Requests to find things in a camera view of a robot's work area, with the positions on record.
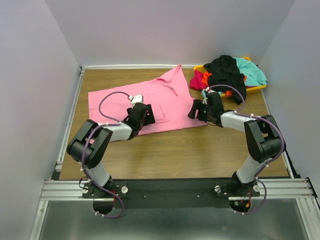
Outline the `pink t shirt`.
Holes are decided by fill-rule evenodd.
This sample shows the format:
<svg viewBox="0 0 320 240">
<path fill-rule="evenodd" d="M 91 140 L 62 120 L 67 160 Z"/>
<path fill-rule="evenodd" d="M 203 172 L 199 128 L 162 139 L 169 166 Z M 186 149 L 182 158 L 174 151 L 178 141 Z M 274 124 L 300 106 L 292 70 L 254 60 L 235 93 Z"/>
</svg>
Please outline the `pink t shirt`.
<svg viewBox="0 0 320 240">
<path fill-rule="evenodd" d="M 141 94 L 152 107 L 155 123 L 144 126 L 141 136 L 206 125 L 188 117 L 194 99 L 180 65 L 149 81 L 89 92 L 89 118 L 99 124 L 122 121 L 131 106 L 126 94 Z"/>
</svg>

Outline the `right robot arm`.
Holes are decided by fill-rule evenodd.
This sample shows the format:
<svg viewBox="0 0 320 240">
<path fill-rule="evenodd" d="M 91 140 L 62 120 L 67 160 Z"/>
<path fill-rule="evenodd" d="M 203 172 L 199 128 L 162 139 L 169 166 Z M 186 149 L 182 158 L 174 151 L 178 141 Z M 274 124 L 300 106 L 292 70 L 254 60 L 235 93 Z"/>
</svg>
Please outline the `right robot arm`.
<svg viewBox="0 0 320 240">
<path fill-rule="evenodd" d="M 233 195 L 241 196 L 253 187 L 260 172 L 286 150 L 284 137 L 272 115 L 245 115 L 225 110 L 217 92 L 207 93 L 204 100 L 195 99 L 187 116 L 245 134 L 248 157 L 228 184 L 227 190 Z"/>
</svg>

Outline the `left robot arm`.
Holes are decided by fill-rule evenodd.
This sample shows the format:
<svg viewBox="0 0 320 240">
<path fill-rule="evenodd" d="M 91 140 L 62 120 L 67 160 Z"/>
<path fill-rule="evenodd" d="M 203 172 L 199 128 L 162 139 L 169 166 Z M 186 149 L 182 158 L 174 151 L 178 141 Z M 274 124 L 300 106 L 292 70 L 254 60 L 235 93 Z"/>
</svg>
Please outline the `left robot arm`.
<svg viewBox="0 0 320 240">
<path fill-rule="evenodd" d="M 114 194 L 112 177 L 102 164 L 108 144 L 131 140 L 144 126 L 156 122 L 151 104 L 138 102 L 128 108 L 127 113 L 127 117 L 119 123 L 86 120 L 66 148 L 66 153 L 81 165 L 93 191 L 101 198 Z"/>
</svg>

